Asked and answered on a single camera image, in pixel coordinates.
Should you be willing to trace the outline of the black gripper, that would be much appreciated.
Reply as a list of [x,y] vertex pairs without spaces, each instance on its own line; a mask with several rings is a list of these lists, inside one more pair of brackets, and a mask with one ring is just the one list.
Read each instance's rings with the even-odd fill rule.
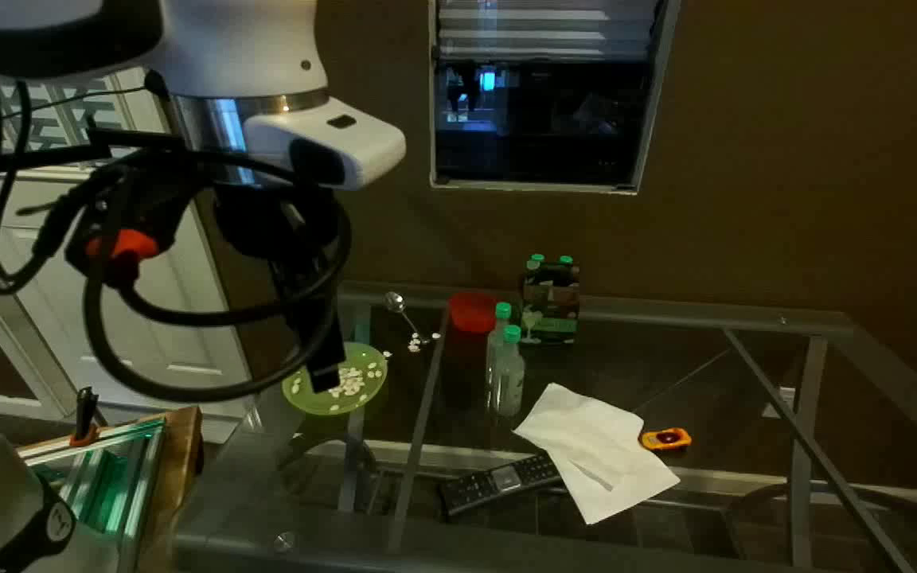
[[331,311],[345,264],[345,221],[325,189],[220,189],[220,235],[247,258],[269,264],[280,316],[300,343],[311,343],[306,370],[317,390],[339,386],[340,326]]

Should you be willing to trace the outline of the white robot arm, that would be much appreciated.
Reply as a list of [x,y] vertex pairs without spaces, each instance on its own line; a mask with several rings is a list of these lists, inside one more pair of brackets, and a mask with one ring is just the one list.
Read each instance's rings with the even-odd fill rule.
[[[387,178],[407,153],[405,132],[329,92],[317,40],[318,0],[0,0],[0,232],[12,182],[52,165],[32,151],[32,88],[139,66],[177,115],[169,134],[93,123],[67,160],[95,173],[47,208],[24,268],[0,262],[16,294],[52,262],[83,275],[93,358],[126,389],[163,400],[228,400],[306,370],[318,390],[345,361],[339,277],[351,221],[339,196]],[[136,294],[139,268],[169,251],[188,203],[210,190],[228,243],[270,268],[279,297],[228,311],[163,310]],[[291,358],[233,386],[166,386],[127,366],[101,302],[173,329],[233,329],[283,319]]]

